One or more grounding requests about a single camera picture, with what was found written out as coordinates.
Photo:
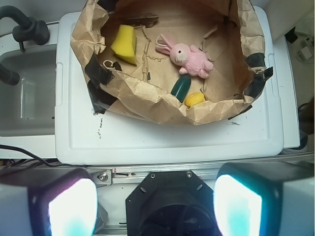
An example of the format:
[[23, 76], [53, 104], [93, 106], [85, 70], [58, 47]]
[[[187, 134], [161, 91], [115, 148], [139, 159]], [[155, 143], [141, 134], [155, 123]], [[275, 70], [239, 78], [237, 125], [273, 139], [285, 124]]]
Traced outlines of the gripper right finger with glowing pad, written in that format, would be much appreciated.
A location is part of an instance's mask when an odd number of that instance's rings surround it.
[[224, 236], [313, 236], [314, 164], [225, 163], [215, 182], [214, 212]]

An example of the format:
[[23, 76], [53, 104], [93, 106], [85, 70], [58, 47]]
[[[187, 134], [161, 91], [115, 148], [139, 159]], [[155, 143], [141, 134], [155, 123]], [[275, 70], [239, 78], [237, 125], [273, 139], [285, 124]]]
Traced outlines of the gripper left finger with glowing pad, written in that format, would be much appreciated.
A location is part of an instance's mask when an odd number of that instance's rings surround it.
[[91, 236], [97, 189], [84, 168], [0, 171], [2, 236]]

